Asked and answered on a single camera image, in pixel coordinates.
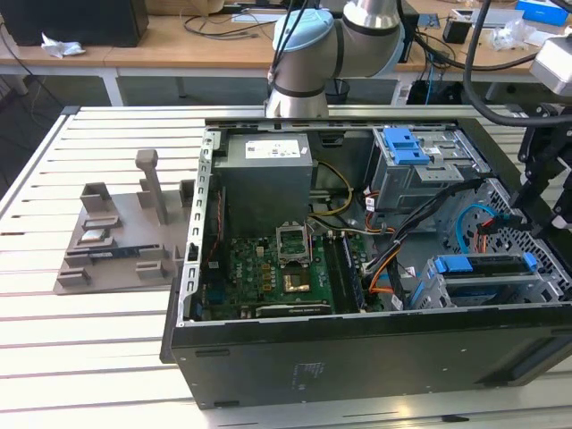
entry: blue box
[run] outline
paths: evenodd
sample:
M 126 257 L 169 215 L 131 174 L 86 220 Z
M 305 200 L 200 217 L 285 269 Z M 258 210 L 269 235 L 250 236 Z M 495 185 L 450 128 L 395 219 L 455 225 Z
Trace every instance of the blue box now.
M 568 12 L 553 2 L 544 0 L 519 0 L 515 9 L 525 11 L 525 20 L 551 25 L 562 26 L 568 18 Z

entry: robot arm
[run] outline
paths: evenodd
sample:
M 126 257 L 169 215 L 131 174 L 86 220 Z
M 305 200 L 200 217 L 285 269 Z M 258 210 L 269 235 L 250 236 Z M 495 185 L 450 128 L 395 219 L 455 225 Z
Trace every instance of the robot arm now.
M 324 84 L 333 78 L 369 77 L 393 67 L 403 49 L 405 31 L 396 0 L 351 0 L 341 20 L 324 10 L 302 10 L 299 25 L 271 73 L 272 93 L 266 104 L 269 118 L 328 116 Z M 282 18 L 275 28 L 274 49 L 300 14 Z

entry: sticker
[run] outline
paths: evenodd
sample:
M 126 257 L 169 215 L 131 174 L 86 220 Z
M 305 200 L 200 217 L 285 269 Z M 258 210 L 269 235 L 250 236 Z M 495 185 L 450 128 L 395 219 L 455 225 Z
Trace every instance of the sticker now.
M 393 308 L 398 311 L 403 309 L 403 303 L 401 302 L 401 299 L 397 298 L 395 295 L 391 297 L 391 304 L 393 305 Z
M 324 372 L 325 362 L 314 362 L 311 364 L 296 364 L 292 373 L 290 388 L 293 391 L 305 391 L 312 384 L 315 384 L 320 375 Z
M 114 254 L 111 252 L 102 252 L 102 253 L 90 253 L 89 257 L 113 257 Z
M 440 155 L 441 154 L 441 150 L 439 150 L 438 147 L 424 147 L 423 151 L 427 155 Z
M 366 198 L 366 210 L 368 212 L 374 212 L 375 211 L 375 199 L 374 198 Z
M 297 140 L 256 140 L 246 145 L 247 159 L 300 158 Z
M 410 279 L 411 277 L 416 276 L 415 267 L 414 266 L 406 266 L 405 273 L 401 275 L 402 279 Z

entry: power supply label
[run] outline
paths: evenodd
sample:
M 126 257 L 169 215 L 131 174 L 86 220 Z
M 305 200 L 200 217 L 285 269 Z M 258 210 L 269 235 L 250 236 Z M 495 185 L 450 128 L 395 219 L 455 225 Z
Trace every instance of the power supply label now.
M 300 158 L 297 140 L 255 140 L 246 144 L 247 159 Z

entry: wooden table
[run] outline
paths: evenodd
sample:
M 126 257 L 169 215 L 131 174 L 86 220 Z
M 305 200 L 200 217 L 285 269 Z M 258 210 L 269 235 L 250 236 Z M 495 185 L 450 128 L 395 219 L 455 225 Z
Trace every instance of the wooden table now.
M 152 147 L 161 157 L 162 188 L 177 189 L 180 180 L 196 178 L 205 119 L 223 115 L 254 119 L 264 112 L 261 106 L 87 107 L 56 121 L 0 201 L 0 427 L 446 429 L 451 423 L 443 423 L 443 415 L 470 418 L 459 427 L 472 429 L 568 427 L 572 359 L 522 388 L 202 413 L 177 366 L 158 358 L 167 285 L 54 295 L 83 185 L 104 181 L 112 194 L 140 190 L 144 175 L 134 158 L 138 149 Z M 471 106 L 341 106 L 332 109 L 336 116 L 477 117 L 515 163 L 524 134 L 491 124 Z
M 437 13 L 446 17 L 452 7 L 449 3 L 437 0 L 409 0 L 420 13 Z M 213 21 L 221 21 L 223 17 L 214 17 Z M 193 22 L 194 28 L 199 22 Z M 219 25 L 207 24 L 204 31 L 225 31 L 243 28 L 250 24 L 226 22 Z M 562 28 L 551 30 L 561 32 Z M 17 47 L 12 38 L 7 36 L 14 53 L 24 61 L 32 72 L 38 75 L 90 75 L 103 79 L 112 105 L 124 105 L 121 88 L 117 78 L 121 76 L 171 76 L 181 77 L 265 77 L 273 58 L 270 39 L 260 29 L 250 30 L 257 38 L 244 40 L 219 41 L 202 38 L 188 33 L 181 25 L 178 16 L 150 16 L 146 34 L 138 47 L 120 48 L 109 46 L 86 46 L 84 55 L 66 57 L 62 60 L 50 57 L 41 48 Z M 271 37 L 273 25 L 265 27 Z M 441 29 L 428 29 L 428 34 L 441 38 Z M 437 42 L 430 44 L 441 50 Z M 456 52 L 457 60 L 465 61 L 465 45 L 451 45 Z M 494 52 L 483 44 L 476 56 L 476 63 L 491 65 L 514 60 L 533 52 L 510 51 Z M 474 73 L 475 81 L 486 82 L 535 82 L 528 72 L 530 64 L 523 64 L 506 71 Z M 396 80 L 392 104 L 404 105 L 407 102 L 412 83 L 418 79 L 425 67 L 425 54 L 421 47 L 414 44 L 409 61 L 398 64 L 391 73 L 375 76 L 377 79 Z M 0 74 L 25 74 L 4 46 L 0 46 Z M 443 76 L 445 80 L 462 80 L 462 73 L 450 69 Z M 180 95 L 184 95 L 182 79 L 177 80 Z

